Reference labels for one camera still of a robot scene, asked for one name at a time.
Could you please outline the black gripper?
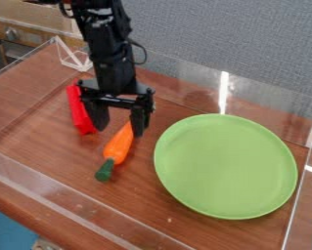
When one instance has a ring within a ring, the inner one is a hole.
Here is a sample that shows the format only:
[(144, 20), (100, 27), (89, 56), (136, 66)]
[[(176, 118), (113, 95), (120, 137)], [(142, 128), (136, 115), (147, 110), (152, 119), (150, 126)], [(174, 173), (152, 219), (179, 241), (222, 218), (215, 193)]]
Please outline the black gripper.
[(128, 59), (112, 64), (93, 63), (95, 77), (77, 82), (80, 101), (91, 123), (103, 131), (109, 122), (108, 107), (129, 110), (132, 136), (140, 137), (154, 110), (154, 89), (135, 78), (134, 63)]

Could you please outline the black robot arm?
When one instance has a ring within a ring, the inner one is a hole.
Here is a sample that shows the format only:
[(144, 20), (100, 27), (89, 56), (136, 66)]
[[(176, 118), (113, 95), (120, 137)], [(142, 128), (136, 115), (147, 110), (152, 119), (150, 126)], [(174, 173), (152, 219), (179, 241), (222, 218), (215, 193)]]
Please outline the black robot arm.
[(103, 131), (109, 122), (108, 107), (129, 110), (132, 135), (142, 136), (154, 111), (154, 89), (135, 78), (138, 62), (131, 47), (143, 47), (129, 39), (129, 17), (121, 0), (21, 0), (57, 5), (61, 15), (73, 19), (87, 44), (95, 77), (80, 80), (79, 99), (93, 127)]

